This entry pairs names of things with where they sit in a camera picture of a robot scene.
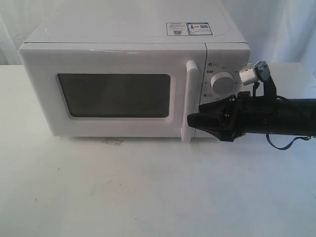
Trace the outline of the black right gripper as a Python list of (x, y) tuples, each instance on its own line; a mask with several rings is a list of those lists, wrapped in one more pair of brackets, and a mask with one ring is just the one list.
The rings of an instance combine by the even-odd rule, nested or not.
[(188, 126), (221, 141), (233, 142), (244, 135), (240, 121), (241, 112), (250, 95), (250, 91), (244, 91), (229, 98), (202, 104), (199, 106), (200, 113), (187, 116)]

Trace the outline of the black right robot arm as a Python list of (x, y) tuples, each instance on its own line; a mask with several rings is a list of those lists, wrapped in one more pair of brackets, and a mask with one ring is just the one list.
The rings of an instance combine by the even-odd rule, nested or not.
[(188, 115), (187, 121), (189, 127), (225, 142), (233, 142), (247, 133), (314, 137), (316, 101), (254, 97), (245, 91), (200, 105), (199, 112)]

